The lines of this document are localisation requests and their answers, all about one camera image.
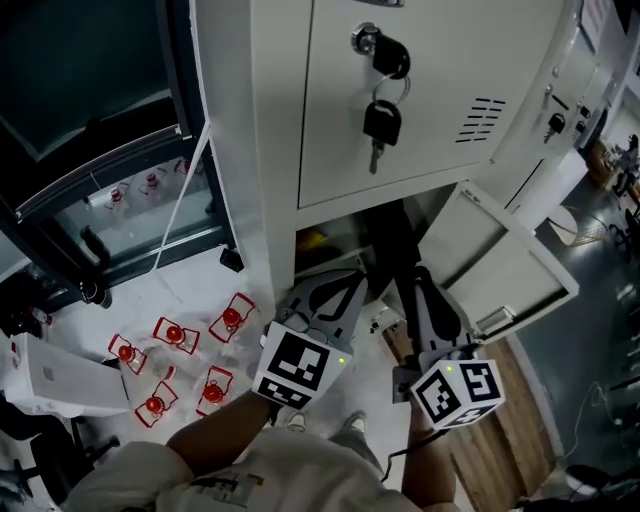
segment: sneaker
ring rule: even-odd
[[[303,412],[295,411],[289,416],[284,426],[291,432],[304,432],[307,430],[307,415]]]
[[[367,430],[367,415],[364,411],[356,411],[342,424],[343,428],[350,428],[364,434]]]

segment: cabinet door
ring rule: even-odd
[[[478,339],[493,341],[578,294],[578,283],[515,218],[460,183],[419,244],[422,263]]]
[[[402,8],[315,2],[300,207],[487,161],[531,86],[561,8],[558,0],[412,0]],[[401,42],[412,63],[400,138],[375,175],[362,129],[381,75],[350,45],[363,22]],[[380,96],[397,98],[402,82],[387,80]]]

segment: gray floor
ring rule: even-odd
[[[564,201],[601,219],[624,226],[623,213],[611,192],[597,193],[585,179]],[[577,215],[581,227],[592,222]],[[609,236],[604,242],[566,249],[545,222],[538,238],[580,284],[580,294],[518,336],[546,388],[565,451],[575,445],[574,428],[589,387],[597,381],[608,395],[614,418],[640,400],[640,389],[607,390],[633,376],[626,354],[636,346],[628,312],[638,302],[638,263],[625,262]],[[595,391],[589,395],[578,427],[579,444],[567,464],[588,464],[616,473],[638,463],[638,431],[619,429],[609,419]]]

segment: black cable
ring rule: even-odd
[[[449,431],[448,429],[439,430],[435,434],[430,435],[429,437],[423,439],[422,441],[418,441],[417,443],[413,443],[411,446],[409,446],[408,448],[405,448],[404,450],[400,450],[399,452],[390,453],[389,457],[387,458],[387,471],[385,471],[384,476],[382,477],[382,480],[380,480],[380,482],[382,483],[387,478],[389,478],[389,473],[391,473],[391,459],[393,459],[394,457],[398,457],[399,455],[405,455],[405,454],[409,454],[409,453],[415,452],[416,450],[419,450],[420,448],[423,448],[424,446],[427,446],[429,443],[432,443],[433,441],[435,441],[439,437],[442,437],[448,431]]]

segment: key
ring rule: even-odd
[[[556,133],[561,133],[564,130],[566,121],[562,114],[553,114],[549,119],[549,131],[544,137],[544,143],[549,142],[549,139]]]
[[[369,164],[369,172],[375,174],[378,172],[378,160],[384,153],[384,142],[373,139],[373,150],[371,151],[371,163]]]
[[[393,103],[380,100],[367,107],[363,131],[373,139],[369,164],[371,174],[378,171],[378,160],[384,153],[385,146],[395,146],[398,143],[401,125],[402,116]]]

